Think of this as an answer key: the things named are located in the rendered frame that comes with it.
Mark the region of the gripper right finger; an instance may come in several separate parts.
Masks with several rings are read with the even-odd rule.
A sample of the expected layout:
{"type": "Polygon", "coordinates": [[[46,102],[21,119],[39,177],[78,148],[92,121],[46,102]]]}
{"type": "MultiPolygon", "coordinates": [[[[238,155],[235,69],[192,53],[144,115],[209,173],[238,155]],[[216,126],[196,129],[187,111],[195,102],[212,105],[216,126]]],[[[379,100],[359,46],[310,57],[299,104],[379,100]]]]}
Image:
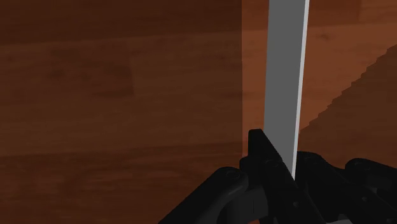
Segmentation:
{"type": "Polygon", "coordinates": [[[295,180],[327,223],[397,224],[397,168],[354,158],[340,169],[316,153],[299,151],[295,180]]]}

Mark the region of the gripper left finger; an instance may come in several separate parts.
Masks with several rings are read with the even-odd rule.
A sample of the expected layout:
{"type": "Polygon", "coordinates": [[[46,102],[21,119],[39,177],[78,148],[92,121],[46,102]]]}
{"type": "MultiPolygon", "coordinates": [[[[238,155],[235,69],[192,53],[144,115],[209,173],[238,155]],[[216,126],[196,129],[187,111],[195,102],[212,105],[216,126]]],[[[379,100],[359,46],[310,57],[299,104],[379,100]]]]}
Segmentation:
{"type": "Polygon", "coordinates": [[[220,167],[158,224],[326,224],[261,129],[239,167],[220,167]]]}

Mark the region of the grey slab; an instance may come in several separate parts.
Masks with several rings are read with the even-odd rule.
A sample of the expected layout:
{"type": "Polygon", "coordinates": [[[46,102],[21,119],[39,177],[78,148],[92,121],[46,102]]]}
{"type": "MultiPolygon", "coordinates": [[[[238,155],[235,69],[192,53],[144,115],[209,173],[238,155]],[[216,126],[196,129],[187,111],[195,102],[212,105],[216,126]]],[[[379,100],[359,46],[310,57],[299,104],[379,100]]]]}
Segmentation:
{"type": "Polygon", "coordinates": [[[263,131],[296,172],[310,0],[269,0],[263,131]]]}

